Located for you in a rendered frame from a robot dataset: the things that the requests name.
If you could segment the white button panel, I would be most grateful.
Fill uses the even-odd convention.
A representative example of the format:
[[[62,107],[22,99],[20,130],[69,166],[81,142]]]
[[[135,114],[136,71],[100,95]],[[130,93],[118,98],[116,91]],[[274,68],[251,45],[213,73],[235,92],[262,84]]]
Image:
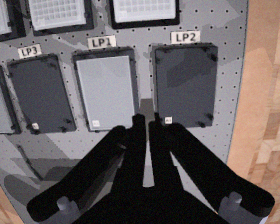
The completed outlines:
[[[40,175],[31,167],[27,157],[25,156],[21,146],[17,147],[19,152],[21,153],[25,163],[27,164],[28,168],[30,169],[30,171],[41,181],[41,185],[39,188],[39,192],[38,195],[40,193],[42,193],[43,191],[47,190],[48,188],[50,188],[50,186],[55,185],[56,183],[58,183],[62,178],[65,177],[65,175],[71,171],[71,170],[57,170],[57,169],[50,169],[47,174],[45,175],[45,177],[42,179],[40,177]],[[116,171],[114,171],[114,173],[112,174],[112,176],[109,178],[109,180],[107,181],[107,183],[105,184],[105,186],[103,187],[103,189],[101,190],[101,192],[99,193],[99,195],[97,196],[96,200],[93,202],[93,204],[90,206],[90,208],[96,204],[102,197],[104,197],[105,195],[107,195],[108,193],[110,193],[110,189],[112,187],[113,184],[113,180],[116,174]],[[90,209],[89,208],[89,209]]]

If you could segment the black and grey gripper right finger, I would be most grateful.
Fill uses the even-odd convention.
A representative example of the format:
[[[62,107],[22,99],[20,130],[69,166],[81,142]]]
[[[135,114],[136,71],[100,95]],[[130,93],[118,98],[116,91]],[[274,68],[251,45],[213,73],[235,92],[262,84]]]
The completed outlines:
[[[153,98],[147,98],[147,131],[163,224],[196,224],[171,153],[211,207],[228,223],[266,222],[275,204],[274,197],[238,176],[180,123],[163,126],[159,114],[154,112]]]

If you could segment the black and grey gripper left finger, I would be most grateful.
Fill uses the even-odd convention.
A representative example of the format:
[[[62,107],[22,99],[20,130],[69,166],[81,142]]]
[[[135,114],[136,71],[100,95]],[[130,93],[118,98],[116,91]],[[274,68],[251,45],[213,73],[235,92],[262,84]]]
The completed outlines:
[[[144,180],[147,98],[141,99],[132,123],[132,128],[113,127],[61,181],[29,201],[26,208],[35,224],[72,224],[90,208],[122,159],[99,224],[132,224],[137,186],[143,187]]]

